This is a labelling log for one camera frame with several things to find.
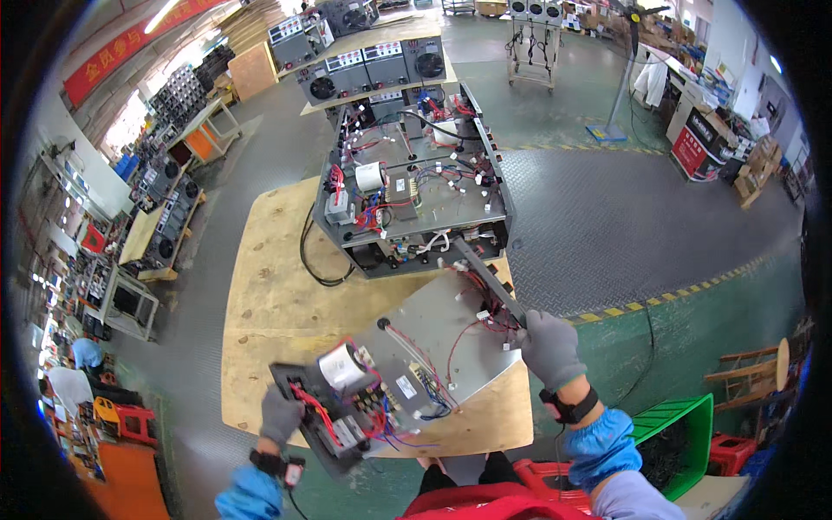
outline factory floor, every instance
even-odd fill
[[[509,180],[518,187],[514,202],[522,217],[524,246],[508,255],[518,298],[555,314],[596,317],[577,319],[577,330],[590,379],[609,404],[628,394],[648,368],[621,403],[627,412],[712,390],[722,399],[719,389],[701,382],[719,355],[775,344],[803,312],[800,209],[777,180],[749,212],[738,211],[730,186],[684,183],[670,159],[649,152],[667,151],[669,143],[657,114],[636,104],[632,112],[629,103],[622,106],[618,120],[630,135],[619,145],[626,150],[592,149],[595,141],[584,126],[608,115],[624,67],[621,49],[565,35],[550,96],[532,83],[508,85],[503,22],[467,15],[443,23],[443,42],[460,81],[472,88],[498,144],[513,149],[507,162],[521,166]],[[180,253],[179,279],[153,287],[165,304],[156,320],[157,343],[115,333],[106,346],[117,356],[121,383],[141,391],[156,411],[163,488],[174,518],[215,518],[215,494],[255,441],[220,417],[226,298],[251,203],[264,191],[319,174],[331,126],[321,113],[296,116],[304,104],[303,93],[287,81],[231,109],[245,136],[226,159],[194,174],[208,202],[197,211],[194,235]],[[537,184],[527,186],[530,179]],[[538,192],[549,198],[535,198]],[[663,213],[639,213],[652,203],[663,204]],[[626,240],[615,241],[616,234]],[[728,271],[719,284],[699,284],[685,291],[689,295],[676,291]],[[604,312],[665,291],[675,296],[649,310],[615,317]],[[531,381],[534,395],[540,383]],[[716,424],[737,428],[741,419],[718,416]],[[513,450],[511,459],[554,458],[552,437],[559,428],[537,403],[534,425],[534,444]],[[380,459],[335,484],[310,453],[305,456],[310,466],[295,498],[312,520],[354,516],[347,511],[393,518],[415,495],[422,472],[413,460]],[[460,458],[446,465],[466,483],[482,461]],[[286,508],[287,518],[297,518],[288,503]]]

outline fluorescent light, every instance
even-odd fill
[[[165,15],[169,13],[173,6],[175,6],[178,2],[179,0],[167,0],[167,3],[161,9],[161,11],[157,12],[151,20],[151,22],[147,24],[147,27],[145,27],[145,34],[150,34],[153,31],[153,29],[155,29],[156,26],[159,25],[161,19],[164,18]]]
[[[780,64],[777,62],[777,58],[775,58],[773,56],[771,56],[770,58],[771,58],[771,64],[775,66],[775,69],[777,69],[777,73],[782,74],[783,69],[780,68]]]

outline blue sleeve cover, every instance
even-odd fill
[[[247,464],[234,470],[230,487],[214,505],[224,519],[271,520],[280,516],[283,495],[274,477]]]
[[[631,437],[632,419],[615,409],[604,413],[586,428],[569,430],[564,448],[572,459],[569,482],[589,494],[604,478],[626,470],[641,469],[641,454]]]

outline worker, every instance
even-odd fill
[[[547,409],[567,425],[564,451],[572,460],[569,481],[590,496],[592,514],[682,520],[681,509],[639,473],[641,455],[629,437],[633,430],[630,417],[606,408],[587,381],[587,366],[577,356],[577,331],[546,312],[529,311],[526,319],[527,329],[518,334],[523,361],[549,390],[544,401]],[[274,462],[300,425],[303,406],[287,401],[271,386],[262,412],[263,427],[251,460],[263,469],[245,465],[234,471],[231,486],[215,500],[223,518],[265,520],[280,515],[279,479],[283,475],[276,469],[281,465]],[[501,452],[488,455],[479,482],[458,487],[438,463],[432,463],[424,473],[418,496],[401,518],[586,518],[572,506],[536,498],[520,483]]]
[[[91,403],[96,397],[110,399],[115,404],[141,406],[141,396],[137,392],[104,384],[83,370],[54,367],[38,380],[38,384],[41,394],[57,396],[72,417],[78,413],[79,404]]]
[[[72,342],[72,356],[75,368],[84,370],[95,379],[100,379],[104,372],[104,354],[98,343],[87,338],[78,338]]]

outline gray work glove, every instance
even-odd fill
[[[283,451],[286,441],[300,426],[304,408],[300,401],[286,400],[277,386],[270,384],[263,396],[263,426],[260,427],[260,436],[275,441],[280,446],[280,451]]]
[[[577,331],[548,312],[529,310],[526,329],[518,332],[522,360],[551,391],[557,391],[587,366],[577,358]]]

